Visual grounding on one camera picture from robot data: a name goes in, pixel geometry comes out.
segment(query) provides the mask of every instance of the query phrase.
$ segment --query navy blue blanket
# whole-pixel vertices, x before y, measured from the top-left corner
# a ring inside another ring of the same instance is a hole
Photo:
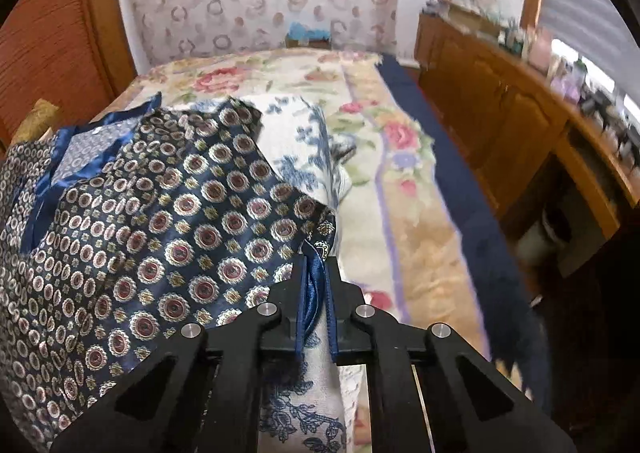
[[[549,409],[550,372],[543,327],[527,302],[522,275],[473,173],[395,58],[378,71],[398,105],[434,140],[435,176],[452,220],[462,234],[462,251],[484,317],[493,359],[517,363],[535,402]]]

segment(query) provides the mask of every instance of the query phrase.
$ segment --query window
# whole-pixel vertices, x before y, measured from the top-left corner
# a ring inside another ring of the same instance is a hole
[[[596,81],[598,85],[613,93],[613,89],[616,87],[615,81],[613,81],[609,76],[607,76],[603,70],[600,69],[593,61],[582,58],[584,64],[587,65],[587,73],[589,77]]]
[[[567,61],[573,63],[578,58],[582,58],[582,61],[587,66],[587,74],[589,78],[593,81],[596,81],[598,85],[604,90],[609,91],[610,94],[613,93],[613,89],[616,87],[615,81],[610,78],[600,67],[594,64],[590,59],[585,58],[584,56],[580,56],[580,53],[569,47],[562,40],[558,40],[557,38],[551,42],[551,51],[558,56],[563,56]]]
[[[578,56],[580,56],[577,50],[572,49],[565,42],[562,42],[557,38],[551,42],[551,51],[558,56],[564,57],[571,63],[576,61],[578,59]]]
[[[640,125],[640,108],[638,105],[627,95],[625,95],[624,106],[629,115],[633,118],[636,125]]]

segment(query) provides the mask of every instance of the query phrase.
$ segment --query wooden dresser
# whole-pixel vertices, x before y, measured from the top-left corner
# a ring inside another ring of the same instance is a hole
[[[638,204],[640,189],[597,128],[497,44],[423,14],[415,59],[421,88],[500,220],[550,157],[575,182],[605,239]]]

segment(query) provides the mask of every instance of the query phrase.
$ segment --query blue object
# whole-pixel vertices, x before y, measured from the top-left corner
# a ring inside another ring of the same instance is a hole
[[[296,356],[302,357],[302,349],[313,332],[322,302],[324,302],[324,263],[318,250],[308,240],[302,242],[300,251],[305,255],[300,285],[300,304],[296,327]]]
[[[129,143],[135,130],[131,130],[124,136],[117,138],[117,140],[114,141],[114,143],[103,154],[89,162],[81,170],[65,177],[55,184],[52,184],[52,179],[56,173],[56,169],[60,165],[62,157],[65,155],[66,149],[71,142],[71,138],[78,134],[84,134],[85,132],[94,130],[98,126],[106,126],[111,123],[117,123],[143,116],[147,112],[151,112],[158,108],[161,102],[162,94],[157,93],[151,99],[134,109],[125,110],[124,112],[111,112],[101,120],[96,121],[95,123],[88,123],[84,126],[65,126],[64,128],[59,129],[57,132],[58,139],[56,140],[56,146],[53,149],[49,170],[36,184],[36,202],[33,205],[33,209],[31,210],[27,225],[24,229],[24,235],[20,245],[21,253],[30,253],[44,238],[49,230],[51,221],[53,220],[60,196],[65,189],[72,184],[75,184],[80,179],[90,178],[97,175],[107,162],[115,159],[120,147]]]
[[[289,27],[287,36],[292,40],[299,42],[300,40],[330,40],[331,33],[324,29],[307,29],[298,22],[294,22]]]

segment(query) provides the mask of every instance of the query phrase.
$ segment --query metal screw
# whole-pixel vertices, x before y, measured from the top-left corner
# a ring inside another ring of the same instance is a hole
[[[370,305],[358,305],[356,314],[361,318],[370,318],[376,313],[376,309]]]
[[[431,327],[431,332],[436,338],[448,338],[451,335],[451,327],[444,323],[436,323]]]
[[[202,328],[197,323],[188,323],[180,329],[180,334],[186,338],[194,338],[200,335]]]
[[[274,303],[260,303],[258,305],[258,314],[261,316],[270,316],[272,314],[276,314],[278,311],[278,307],[275,306]]]

